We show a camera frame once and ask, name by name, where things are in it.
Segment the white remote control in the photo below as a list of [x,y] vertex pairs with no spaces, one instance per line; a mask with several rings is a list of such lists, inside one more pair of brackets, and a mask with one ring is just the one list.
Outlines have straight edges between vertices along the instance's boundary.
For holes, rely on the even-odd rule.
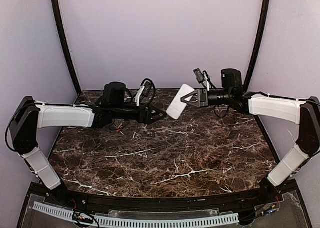
[[182,112],[187,106],[187,103],[181,101],[181,97],[193,92],[194,90],[195,89],[190,85],[186,83],[182,84],[179,91],[177,92],[174,99],[172,100],[172,102],[166,110],[167,115],[175,120],[179,119]]

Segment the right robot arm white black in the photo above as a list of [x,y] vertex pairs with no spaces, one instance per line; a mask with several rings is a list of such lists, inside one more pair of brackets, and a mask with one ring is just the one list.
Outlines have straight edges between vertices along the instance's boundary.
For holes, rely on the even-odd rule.
[[298,138],[293,148],[268,174],[267,183],[274,187],[296,173],[320,152],[320,101],[283,97],[259,92],[246,92],[242,74],[234,68],[221,71],[221,88],[213,85],[206,71],[194,69],[197,81],[203,84],[184,94],[180,101],[196,107],[228,105],[230,108],[251,115],[262,115],[293,122],[299,126]]

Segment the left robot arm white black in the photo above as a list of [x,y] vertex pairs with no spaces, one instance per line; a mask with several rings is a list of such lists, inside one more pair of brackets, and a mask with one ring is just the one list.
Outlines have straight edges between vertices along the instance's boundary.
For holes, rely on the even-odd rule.
[[145,78],[138,92],[125,100],[130,90],[122,82],[110,82],[94,104],[54,104],[25,96],[5,130],[5,139],[12,139],[8,149],[18,153],[49,190],[65,190],[65,184],[43,154],[37,142],[37,130],[46,127],[102,128],[115,119],[135,120],[152,124],[166,117],[166,112],[153,106],[153,98],[143,102],[155,84]]

